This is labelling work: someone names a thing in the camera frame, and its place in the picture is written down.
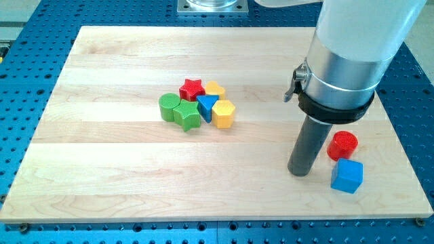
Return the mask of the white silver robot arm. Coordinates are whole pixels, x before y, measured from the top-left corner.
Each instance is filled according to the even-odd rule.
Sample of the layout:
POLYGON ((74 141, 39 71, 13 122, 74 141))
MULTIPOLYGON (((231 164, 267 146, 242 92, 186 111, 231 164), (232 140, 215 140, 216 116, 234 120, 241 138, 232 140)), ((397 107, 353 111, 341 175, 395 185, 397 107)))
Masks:
POLYGON ((303 92, 338 110, 372 97, 425 0, 323 0, 303 92))

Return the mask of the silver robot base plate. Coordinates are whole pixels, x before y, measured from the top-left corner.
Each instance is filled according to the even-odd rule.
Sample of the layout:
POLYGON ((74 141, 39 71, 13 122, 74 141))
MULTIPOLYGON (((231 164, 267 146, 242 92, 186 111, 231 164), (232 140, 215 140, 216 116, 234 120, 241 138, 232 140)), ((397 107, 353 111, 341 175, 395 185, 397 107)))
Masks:
POLYGON ((246 14, 247 0, 177 0, 179 14, 246 14))

